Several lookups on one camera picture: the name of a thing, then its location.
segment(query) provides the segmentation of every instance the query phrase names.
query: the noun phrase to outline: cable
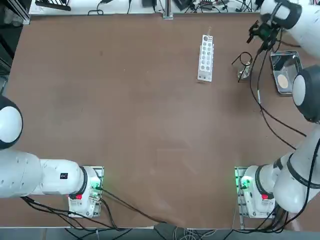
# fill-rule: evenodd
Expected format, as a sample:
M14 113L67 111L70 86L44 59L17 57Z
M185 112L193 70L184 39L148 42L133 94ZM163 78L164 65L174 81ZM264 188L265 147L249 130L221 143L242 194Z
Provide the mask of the cable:
M282 41L282 40L279 40L279 39L277 39L276 41L282 43L282 44L285 45L285 46L289 46L289 47L293 47L293 48L301 48L300 45L295 45L295 44L287 43L287 42Z
M251 70L250 70L250 78L249 78L250 90L251 90L251 94L252 94L252 96L253 96L253 99L254 99L255 102L264 110L264 112L265 112L267 115L269 115L269 117L271 117L273 120L275 120L276 122L282 124L282 125L285 126L286 128L288 128L288 129L290 129L290 130L292 130L292 131L295 131L296 133L298 133L298 134L306 137L307 135L304 134L303 132L301 132L301 131L293 128L292 126L289 126L289 125L285 124L284 122L282 122L282 121L280 121L279 119L277 119L275 116L271 115L271 114L261 105L261 103L257 100L257 98L256 98L256 96L255 96L255 94L254 94L254 91L253 91L253 89L252 89L252 73L253 73L253 68L254 68L255 62L256 62L256 60L257 60L257 57L258 57L258 53L257 53L257 55L255 56L254 61L253 61L253 63L252 63Z
M234 230L231 229L230 232L223 238L223 240L226 240L230 236L230 234L232 234L233 232Z
M117 227L117 225L115 224L115 221L114 221L114 218L112 217L112 214L111 214L111 211L110 211L110 207L109 205L106 203L105 200L103 200L102 198L100 199L100 201L103 203L103 205L105 206L106 210L108 211L108 215L109 215L109 218L110 218L110 222L111 222L111 225L112 227L114 227L116 230L118 231L121 231L121 229L119 229Z
M69 234L71 234L72 236L74 236L76 239L78 239L78 240L84 240L82 237L78 237L78 236L75 235L73 232L69 231L68 229L65 228L64 230L66 230Z
M29 202L30 204L33 204L33 205L36 205L36 206L39 206L39 207L42 207L42 208L45 208L45 209L48 209L48 210L52 210L52 211L54 211L54 212L67 213L68 215L69 215L69 214L77 215L77 216L80 216L80 217L82 217L82 218L84 218L84 219L87 219L87 220L89 220L89 221L91 221L91 222L94 222L94 223L100 224L100 225L102 225L102 226L105 226L105 227L107 227L107 228L112 228L111 226L109 226L109 225L107 225L107 224L105 224L105 223L103 223L103 222L94 220L94 219L92 219L92 218L90 218L90 217L84 216L84 215L79 214L79 213L77 213L77 212L73 212L73 211L69 211L69 210L57 209L57 208L54 208L54 207L50 207L50 206L47 206L47 205L38 203L38 202L36 202L35 200L33 200L32 198L29 198L29 199L30 199L30 202Z
M267 54L268 52L265 51L265 55L264 55L264 58L263 58L263 61L262 61L262 64L261 64L261 68L260 68L260 71L259 71L259 75L258 75L258 80L257 80L257 83L256 83L256 91L258 93L258 99L259 99L259 106L260 106L260 112L262 114L262 117L267 125L267 127L271 130L271 132L278 138L280 139L283 143L287 144L289 147L291 147L292 149L296 150L296 148L294 146L292 146L290 143L288 143L286 140L284 140L282 137L280 137L273 129L272 127L270 126L270 124L268 123L266 117L265 117L265 114L264 114L264 110L262 108L262 105L261 105L261 101L260 101L260 88L259 88L259 83L260 83L260 77L261 77L261 73L262 73L262 70L263 70L263 67L264 67L264 64L265 64L265 60L266 60L266 57L267 57ZM257 56L258 56L258 53L257 55L255 56L255 59L253 61L253 64L252 64L252 68L254 67L255 65L255 61L257 59ZM251 92L253 93L253 90L252 90L252 81L251 81L251 77L250 77L250 89L251 89Z
M275 210L278 208L279 206L275 206L274 209L272 210L272 212L269 213L269 215L262 221L262 223L260 223L259 226L257 226L255 229L242 229L242 231L238 231L238 230L235 230L233 229L233 231L237 232L237 233L241 233L241 234L251 234L251 233L254 233L254 232L260 232L259 228L265 224L265 222L270 218L270 216L272 214L274 214Z
M216 6L212 6L214 9L217 9L219 13L221 13L221 11L216 7Z
M128 11L126 12L126 14L129 14L130 7L131 7L131 1L132 1L132 0L129 0L129 7L128 7Z
M201 239L206 238L206 237L211 237L212 235L214 235L217 232L217 230L213 229L213 230L206 231L205 233L198 233L197 230L193 231L193 230L189 230L189 229L185 228L183 232L187 233L187 234L184 234L185 236L186 235L188 235L188 236L192 235L193 237L194 237L194 232L195 232L195 234L198 236L198 240L201 240Z
M301 208L301 210L297 213L297 215L295 215L293 218L291 218L289 221L288 221L288 216L289 216L289 213L287 212L286 213L286 217L285 217L285 221L284 221L284 224L275 229L275 230L272 230L272 231L267 231L267 233L281 233L284 229L285 229L285 226L288 225L289 223L291 223L293 220L297 219L303 212L304 210L306 209L307 207L307 204L308 204L308 200L309 200L309 194L310 194L310 186L311 186L311 181L312 181L312 175L313 175L313 172L314 172L314 167L315 167L315 164L316 164L316 159L318 157L318 151L319 151L319 147L320 147L320 138L314 148L314 153L313 153L313 156L312 156L312 161L311 161L311 166L310 166L310 172L309 172L309 178L308 178L308 184L307 184L307 189L306 189L306 195L305 195L305 201L304 201L304 204ZM255 230L249 230L248 232L241 232L241 231L236 231L238 233L252 233L252 232L255 232Z
M248 12L252 12L252 11L250 11L249 6L248 6L247 4L245 4L245 0L243 0L243 1L239 1L239 0L232 0L232 1L236 1L236 2L239 2L239 3L243 4L243 5L245 5L246 9L248 9Z
M103 15L104 14L104 11L102 11L101 9L99 9L99 5L100 4L102 4L103 3L103 1L100 1L99 3L98 3L98 5L96 6L96 10L90 10L90 11L88 11L88 16L90 15L90 13L96 13L97 15Z
M117 237L113 238L112 240L119 239L119 238L121 238L123 235L126 235L127 233L129 233L129 232L130 232L130 231L132 231L132 230L133 230L133 229L131 228L131 229L129 229L128 231L126 231L126 232L124 232L124 233L120 234L119 236L117 236Z
M134 211L140 213L141 215L145 216L146 218L148 218L148 219L150 219L150 220L152 220L152 221L155 221L155 222L157 222L157 223L160 223L160 224L166 224L165 221L158 220L158 219L156 219L156 218L154 218L154 217L152 217L152 216L149 216L149 215L145 214L144 212L140 211L139 209L135 208L134 206L130 205L129 203L123 201L122 199L120 199L119 197L117 197L117 196L114 195L113 193L111 193L111 192L103 189L102 187L97 187L96 189L97 189L97 190L101 190L101 191L105 192L106 194L112 196L112 197L115 198L116 200L118 200L118 201L120 201L121 203L125 204L129 209L134 210Z
M202 10L201 2L199 3L199 6L200 6L201 13L203 14L203 13L204 13L204 11Z
M189 8L190 8L190 5L188 6L188 8L185 10L185 12L184 12L184 13L187 13L187 12L188 12L188 10L189 10Z
M291 218L289 221L285 221L285 223L283 224L282 227L278 228L276 231L284 228L286 225L288 225L289 223L291 223L293 220L297 219L306 209L307 207L307 203L309 200L309 194L310 194L310 186L311 186L311 180L312 180L312 175L314 173L314 167L315 167L315 163L316 163L316 159L318 156L318 151L319 151L319 147L320 147L320 138L318 140L318 142L316 143L315 149L314 149L314 153L313 153L313 157L312 157L312 161L311 161L311 166L310 166L310 172L309 172L309 179L308 179L308 184L307 184L307 188L306 188L306 195L305 195L305 201L304 204L301 208L301 210L297 213L297 215L295 215L293 218Z
M163 239L163 240L167 240L159 231L158 229L156 229L156 227L153 227L153 230L155 230L155 232Z
M276 48L276 50L274 51L274 48L272 47L272 50L274 53L278 52L280 46L281 46L281 43L282 43L282 35L283 35L283 28L280 28L280 39L279 39L279 44L278 44L278 47Z
M225 4L224 0L221 0L222 4L224 5L224 9L226 9L226 12L228 13L228 6Z
M101 230L98 230L98 233L104 232L104 231L109 231L109 230L113 230L113 229L112 229L112 228L101 229ZM94 232L89 232L89 233L87 233L86 235L83 235L81 238L83 239L83 238L85 238L85 237L87 237L87 236L89 236L89 235L95 234L95 233L96 233L96 231L94 231Z
M162 10L165 12L164 6L162 5L161 0L159 0Z
M275 15L277 14L279 8L282 6L282 2L278 2L277 5L275 6L275 8L273 9L271 16L269 18L269 21L272 23L272 21L274 20Z
M68 215L63 214L63 213L57 213L57 212L54 212L54 211L52 211L52 210L44 210L44 209L35 207L35 206L31 205L31 203L29 202L29 199L31 199L31 198L29 198L29 197L27 197L27 196L26 196L26 197L21 197L21 198L26 202L26 204L28 204L31 208L33 208L33 209L35 209L35 210L38 210L38 211L40 211L40 212L49 213L49 214L55 214L55 215L57 215L57 216L59 216L59 217L64 216L64 217L67 217L67 218L75 221L75 222L81 227L81 229L78 229L78 228L77 228L76 226L74 226L71 222L69 222L68 220L66 220L66 219L64 219L64 218L62 217L62 219L63 219L66 223L68 223L71 227L73 227L74 229L77 229L77 230L86 230L86 231L88 231L88 232L95 232L95 230L93 230L93 229L87 229L87 228L85 228L83 225L81 225L81 223L80 223L78 220L76 220L75 218L73 218L73 217L71 217L71 216L68 216Z

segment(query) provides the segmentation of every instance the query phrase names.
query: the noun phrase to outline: gray floor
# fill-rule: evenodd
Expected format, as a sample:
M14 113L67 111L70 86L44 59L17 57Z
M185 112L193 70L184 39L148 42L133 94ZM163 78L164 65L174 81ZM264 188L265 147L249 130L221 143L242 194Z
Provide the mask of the gray floor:
M167 239L172 240L172 233L174 227L168 224L160 224L156 227L158 231ZM83 230L72 230L74 234L81 237L88 232ZM205 237L204 240L222 240L229 230L218 230L213 236ZM114 230L104 231L99 233L100 240L112 240L119 236L121 233ZM183 236L183 229L179 229L177 236ZM300 240L308 239L315 240L320 238L320 232L292 232L284 231L280 234L274 233L250 233L241 234L233 232L227 240ZM76 238L71 236L63 228L9 228L0 229L0 240L75 240ZM93 234L85 240L97 240L97 235ZM162 240L162 238L151 229L134 229L130 233L119 238L120 240Z

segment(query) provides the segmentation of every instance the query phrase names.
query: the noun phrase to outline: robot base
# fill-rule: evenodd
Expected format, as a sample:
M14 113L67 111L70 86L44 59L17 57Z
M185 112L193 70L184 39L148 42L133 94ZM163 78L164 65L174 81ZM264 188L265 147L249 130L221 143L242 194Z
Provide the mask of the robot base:
M275 199L266 199L261 195L256 185L258 166L250 166L241 178L241 188L250 218L267 218L275 208Z
M69 211L84 215L88 218L98 217L101 212L102 191L95 187L103 187L104 167L103 166L83 166L87 173L87 185L84 193L77 196L77 199L68 197ZM81 216L69 214L72 218Z

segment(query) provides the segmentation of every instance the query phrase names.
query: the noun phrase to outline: brown table surface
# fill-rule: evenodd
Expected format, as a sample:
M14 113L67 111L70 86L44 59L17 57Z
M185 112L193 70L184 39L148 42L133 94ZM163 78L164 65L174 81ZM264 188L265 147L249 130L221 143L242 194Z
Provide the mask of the brown table surface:
M248 82L231 62L257 14L68 16L34 19L23 28L6 95L21 109L15 149L40 158L104 166L104 187L158 219L190 228L230 228L236 203L234 167L273 163L290 151L268 129ZM212 83L196 81L202 34L214 38ZM316 61L299 50L302 63ZM257 78L261 59L254 70ZM309 133L290 97L280 97L267 61L264 106ZM300 135L271 125L290 143ZM67 208L66 197L36 197ZM121 227L154 222L107 199ZM317 231L316 197L299 218ZM20 199L1 199L0 226L66 226ZM109 223L103 212L101 221ZM239 216L234 227L239 227ZM89 227L98 224L83 221ZM245 220L246 227L257 223Z

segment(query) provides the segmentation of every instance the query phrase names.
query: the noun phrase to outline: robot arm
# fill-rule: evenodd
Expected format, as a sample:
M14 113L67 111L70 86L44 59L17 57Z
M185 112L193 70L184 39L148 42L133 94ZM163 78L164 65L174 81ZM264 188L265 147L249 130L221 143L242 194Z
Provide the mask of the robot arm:
M320 5L299 5L287 0L264 0L261 20L267 22L277 5L272 22L289 32L310 55L320 59Z
M39 159L27 152L8 149L19 140L22 130L21 111L0 96L0 198L68 195L71 212L93 217L99 202L95 187L102 187L102 178L95 169L70 160Z
M286 29L310 55L320 59L320 6L298 5L287 0L264 0L261 19ZM303 69L296 76L292 97L295 106L314 130L298 146L273 164L250 166L241 180L249 216L265 218L277 202L298 213L307 195L313 154L320 139L320 66ZM320 191L320 160L316 158L308 201Z

